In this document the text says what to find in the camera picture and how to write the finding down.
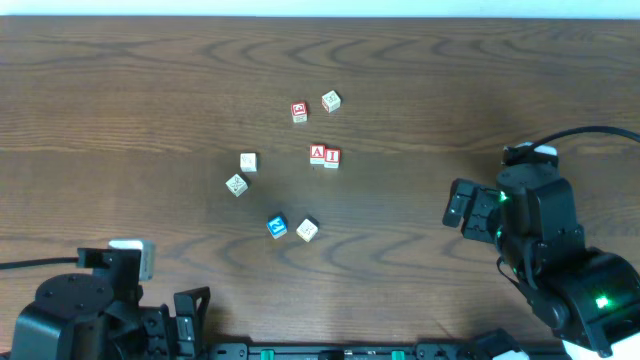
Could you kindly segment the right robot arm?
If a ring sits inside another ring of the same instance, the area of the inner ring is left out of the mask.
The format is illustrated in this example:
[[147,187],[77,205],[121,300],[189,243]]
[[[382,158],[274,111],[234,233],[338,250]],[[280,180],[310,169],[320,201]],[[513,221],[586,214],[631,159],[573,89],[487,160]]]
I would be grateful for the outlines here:
[[639,331],[639,274],[585,244],[570,183],[550,163],[505,168],[493,187],[458,178],[443,224],[490,243],[553,334],[602,358]]

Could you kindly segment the red letter A block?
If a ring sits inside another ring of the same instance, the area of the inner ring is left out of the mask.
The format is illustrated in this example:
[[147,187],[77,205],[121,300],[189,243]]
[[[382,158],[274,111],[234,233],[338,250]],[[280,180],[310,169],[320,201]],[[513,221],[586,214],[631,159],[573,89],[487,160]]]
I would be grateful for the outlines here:
[[323,165],[325,163],[325,150],[326,146],[323,144],[311,144],[309,156],[310,164]]

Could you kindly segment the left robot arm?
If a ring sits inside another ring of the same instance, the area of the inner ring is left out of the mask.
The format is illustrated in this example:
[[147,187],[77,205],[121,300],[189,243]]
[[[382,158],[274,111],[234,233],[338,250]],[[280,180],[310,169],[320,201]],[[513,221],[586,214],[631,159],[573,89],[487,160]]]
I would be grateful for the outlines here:
[[141,305],[154,251],[141,244],[80,248],[78,272],[54,276],[19,314],[8,360],[205,359],[210,290],[179,292],[174,305]]

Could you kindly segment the yellow wooden block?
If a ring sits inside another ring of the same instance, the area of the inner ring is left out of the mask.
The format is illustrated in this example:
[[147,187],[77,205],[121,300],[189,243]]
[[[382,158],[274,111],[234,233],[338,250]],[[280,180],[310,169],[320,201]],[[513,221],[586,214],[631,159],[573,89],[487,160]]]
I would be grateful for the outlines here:
[[245,173],[254,173],[258,170],[258,157],[256,153],[240,154],[240,169]]

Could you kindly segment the red letter I block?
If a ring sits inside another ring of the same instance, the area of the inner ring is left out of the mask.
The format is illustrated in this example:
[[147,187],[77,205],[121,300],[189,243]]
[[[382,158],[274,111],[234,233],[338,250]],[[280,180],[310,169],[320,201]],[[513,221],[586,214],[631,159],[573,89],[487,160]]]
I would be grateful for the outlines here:
[[325,149],[324,167],[337,169],[341,162],[341,150],[334,148]]

